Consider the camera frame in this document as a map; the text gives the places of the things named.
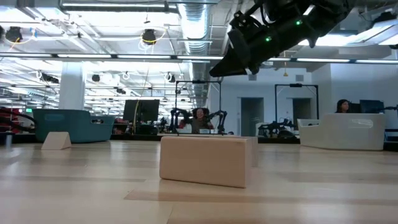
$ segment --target silver duct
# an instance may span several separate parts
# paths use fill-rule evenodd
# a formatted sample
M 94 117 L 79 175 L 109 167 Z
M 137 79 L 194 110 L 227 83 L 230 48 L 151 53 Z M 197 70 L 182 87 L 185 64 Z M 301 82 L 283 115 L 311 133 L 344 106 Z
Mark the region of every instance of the silver duct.
M 186 39 L 206 39 L 208 37 L 208 27 L 210 25 L 210 7 L 208 4 L 179 4 L 178 11 L 181 15 L 181 27 L 183 36 Z M 185 42 L 187 54 L 207 55 L 209 43 L 205 42 Z M 190 73 L 192 80 L 208 81 L 210 66 L 207 63 L 191 63 Z M 205 105 L 206 92 L 208 85 L 192 85 L 197 106 Z

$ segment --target black frame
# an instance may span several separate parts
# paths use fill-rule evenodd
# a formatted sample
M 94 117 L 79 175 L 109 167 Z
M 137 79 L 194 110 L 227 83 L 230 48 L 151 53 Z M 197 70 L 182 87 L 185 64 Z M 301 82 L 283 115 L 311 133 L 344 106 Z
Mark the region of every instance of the black frame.
M 291 88 L 302 88 L 303 86 L 312 86 L 315 87 L 315 91 L 317 94 L 317 119 L 319 119 L 319 94 L 318 94 L 318 85 L 303 85 L 303 84 L 275 84 L 275 121 L 278 122 L 278 101 L 277 101 L 277 88 L 278 86 L 289 86 Z
M 178 84 L 179 83 L 192 83 L 192 84 L 206 84 L 206 83 L 218 83 L 220 86 L 220 108 L 221 110 L 221 81 L 176 81 L 175 82 L 175 107 L 177 108 L 177 92 L 178 92 Z

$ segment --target woman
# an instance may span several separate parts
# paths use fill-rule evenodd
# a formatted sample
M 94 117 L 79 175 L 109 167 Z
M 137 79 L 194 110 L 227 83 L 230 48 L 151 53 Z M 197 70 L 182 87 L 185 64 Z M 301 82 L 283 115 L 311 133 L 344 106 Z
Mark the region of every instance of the woman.
M 191 122 L 192 134 L 199 134 L 200 129 L 214 129 L 211 122 L 207 122 L 205 112 L 203 111 L 202 108 L 195 109 L 192 112 L 193 112 L 193 119 Z M 184 127 L 185 127 L 185 123 L 183 121 L 181 121 L 179 128 L 184 128 Z
M 349 101 L 348 100 L 339 100 L 337 102 L 337 110 L 336 113 L 348 113 L 349 110 Z

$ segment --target pillar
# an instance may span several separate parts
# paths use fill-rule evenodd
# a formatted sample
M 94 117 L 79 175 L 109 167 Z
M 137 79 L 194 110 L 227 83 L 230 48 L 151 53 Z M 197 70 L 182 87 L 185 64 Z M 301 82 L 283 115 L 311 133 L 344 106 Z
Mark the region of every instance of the pillar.
M 83 62 L 63 62 L 59 109 L 83 110 L 85 86 Z

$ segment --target gray door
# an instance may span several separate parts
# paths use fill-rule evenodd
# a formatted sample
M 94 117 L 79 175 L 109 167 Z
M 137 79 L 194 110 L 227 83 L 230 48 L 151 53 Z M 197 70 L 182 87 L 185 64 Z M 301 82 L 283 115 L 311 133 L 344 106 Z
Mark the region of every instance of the gray door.
M 293 123 L 296 125 L 297 119 L 311 119 L 311 99 L 293 99 Z
M 264 122 L 264 99 L 241 99 L 241 135 L 256 136 L 256 124 Z

